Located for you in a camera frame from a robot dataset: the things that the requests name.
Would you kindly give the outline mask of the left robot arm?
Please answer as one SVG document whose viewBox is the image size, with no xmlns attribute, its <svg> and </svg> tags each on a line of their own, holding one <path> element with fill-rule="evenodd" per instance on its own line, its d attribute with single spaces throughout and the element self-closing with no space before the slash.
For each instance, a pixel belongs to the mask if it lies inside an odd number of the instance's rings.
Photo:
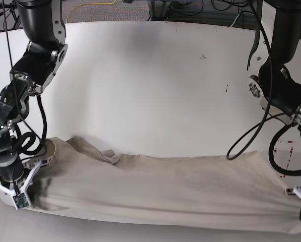
<svg viewBox="0 0 301 242">
<path fill-rule="evenodd" d="M 248 1 L 256 19 L 255 38 L 248 56 L 249 90 L 259 99 L 265 111 L 260 123 L 252 127 L 254 135 L 235 155 L 227 152 L 227 160 L 238 158 L 255 140 L 264 123 L 280 118 L 284 123 L 272 138 L 268 159 L 272 168 L 284 176 L 301 176 L 300 170 L 288 170 L 274 159 L 278 139 L 297 127 L 301 138 L 301 84 L 290 75 L 286 63 L 295 54 L 301 34 L 301 1 Z"/>
</svg>

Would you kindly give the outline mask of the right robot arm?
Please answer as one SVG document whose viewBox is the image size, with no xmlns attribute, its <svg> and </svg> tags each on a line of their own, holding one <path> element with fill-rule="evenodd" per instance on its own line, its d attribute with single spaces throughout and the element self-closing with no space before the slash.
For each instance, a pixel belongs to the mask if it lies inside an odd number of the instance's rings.
<svg viewBox="0 0 301 242">
<path fill-rule="evenodd" d="M 61 1 L 16 1 L 23 29 L 29 39 L 26 51 L 11 64 L 10 83 L 0 93 L 0 178 L 21 194 L 17 181 L 25 168 L 19 157 L 37 155 L 45 144 L 47 120 L 41 94 L 50 84 L 67 52 Z M 42 115 L 42 135 L 33 129 L 21 134 L 18 123 L 29 114 L 35 96 Z"/>
</svg>

